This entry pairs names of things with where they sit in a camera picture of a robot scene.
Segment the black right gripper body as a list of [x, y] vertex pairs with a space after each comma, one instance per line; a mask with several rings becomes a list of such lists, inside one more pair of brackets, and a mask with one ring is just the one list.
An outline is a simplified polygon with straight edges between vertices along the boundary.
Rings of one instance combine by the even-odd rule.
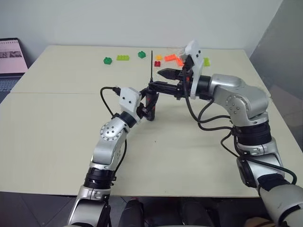
[[179, 80], [179, 83], [177, 84], [177, 95], [175, 96], [177, 100], [190, 96], [193, 80], [193, 66], [194, 62], [192, 60], [192, 57], [188, 55], [183, 68], [181, 70], [175, 70], [176, 80]]

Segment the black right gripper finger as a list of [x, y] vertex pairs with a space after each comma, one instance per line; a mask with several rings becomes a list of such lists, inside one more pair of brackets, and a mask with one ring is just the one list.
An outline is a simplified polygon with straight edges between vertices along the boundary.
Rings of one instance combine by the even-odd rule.
[[165, 68], [157, 71], [157, 73], [166, 79], [170, 80], [183, 80], [181, 70]]
[[178, 96], [178, 87], [162, 81], [150, 82], [148, 85], [149, 90], [167, 95]]

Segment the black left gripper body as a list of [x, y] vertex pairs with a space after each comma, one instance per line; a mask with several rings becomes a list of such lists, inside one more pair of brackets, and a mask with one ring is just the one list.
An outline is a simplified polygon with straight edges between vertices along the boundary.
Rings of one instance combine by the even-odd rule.
[[139, 106], [136, 109], [136, 113], [140, 119], [142, 119], [143, 117], [148, 119], [150, 115], [150, 110], [145, 107], [143, 103], [140, 102]]

